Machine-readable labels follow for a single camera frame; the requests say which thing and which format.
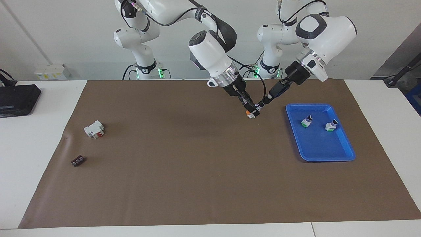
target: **table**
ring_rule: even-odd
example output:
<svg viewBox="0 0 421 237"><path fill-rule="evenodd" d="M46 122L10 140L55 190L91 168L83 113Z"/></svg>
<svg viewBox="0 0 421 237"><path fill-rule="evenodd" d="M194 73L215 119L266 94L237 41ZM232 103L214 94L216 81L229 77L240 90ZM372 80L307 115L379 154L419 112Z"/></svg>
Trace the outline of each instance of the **table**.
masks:
<svg viewBox="0 0 421 237"><path fill-rule="evenodd" d="M111 236L419 236L421 220L287 223L213 226L134 226L12 230L17 228L73 112L86 81L37 81L43 91L31 116L0 121L0 228L2 236L48 236L88 234ZM347 80L347 86L361 107L378 140L391 159L403 183L421 207L421 118L397 89L382 81Z"/></svg>

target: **wall socket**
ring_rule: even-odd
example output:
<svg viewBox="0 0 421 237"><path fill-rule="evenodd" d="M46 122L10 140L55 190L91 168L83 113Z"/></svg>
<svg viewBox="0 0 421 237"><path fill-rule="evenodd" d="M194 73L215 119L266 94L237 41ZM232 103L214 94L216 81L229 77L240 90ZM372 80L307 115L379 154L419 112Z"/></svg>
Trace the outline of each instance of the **wall socket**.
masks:
<svg viewBox="0 0 421 237"><path fill-rule="evenodd" d="M37 67L35 70L40 80L69 80L70 73L63 64L51 64L43 67Z"/></svg>

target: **plastic tray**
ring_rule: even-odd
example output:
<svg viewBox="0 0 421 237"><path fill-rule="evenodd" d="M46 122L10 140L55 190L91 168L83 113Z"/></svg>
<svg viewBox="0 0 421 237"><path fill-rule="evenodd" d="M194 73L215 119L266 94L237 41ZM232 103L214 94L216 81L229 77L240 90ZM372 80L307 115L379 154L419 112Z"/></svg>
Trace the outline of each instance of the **plastic tray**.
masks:
<svg viewBox="0 0 421 237"><path fill-rule="evenodd" d="M352 161L355 152L345 134L335 110L328 104L289 104L287 114L291 122L295 140L301 157L309 162ZM309 114L312 124L304 128L301 121ZM327 132L327 123L336 119L338 127Z"/></svg>

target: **black device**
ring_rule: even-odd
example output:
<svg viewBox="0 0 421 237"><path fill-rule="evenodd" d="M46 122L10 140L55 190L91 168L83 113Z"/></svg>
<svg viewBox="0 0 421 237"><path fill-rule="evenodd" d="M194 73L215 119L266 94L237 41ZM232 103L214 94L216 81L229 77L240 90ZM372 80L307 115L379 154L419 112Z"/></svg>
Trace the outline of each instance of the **black device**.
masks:
<svg viewBox="0 0 421 237"><path fill-rule="evenodd" d="M40 94L36 85L0 87L0 118L30 114Z"/></svg>

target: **green led light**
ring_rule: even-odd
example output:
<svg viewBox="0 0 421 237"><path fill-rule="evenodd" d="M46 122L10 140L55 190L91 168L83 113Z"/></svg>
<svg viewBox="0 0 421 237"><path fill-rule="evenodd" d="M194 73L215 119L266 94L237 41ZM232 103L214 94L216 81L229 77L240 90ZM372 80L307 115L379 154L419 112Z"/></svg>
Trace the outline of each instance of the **green led light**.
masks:
<svg viewBox="0 0 421 237"><path fill-rule="evenodd" d="M259 74L260 73L260 68L257 68L257 70L254 70L256 73L254 74L254 78L259 78L258 76L257 76L257 74Z"/></svg>
<svg viewBox="0 0 421 237"><path fill-rule="evenodd" d="M164 71L158 68L159 78L164 78Z"/></svg>

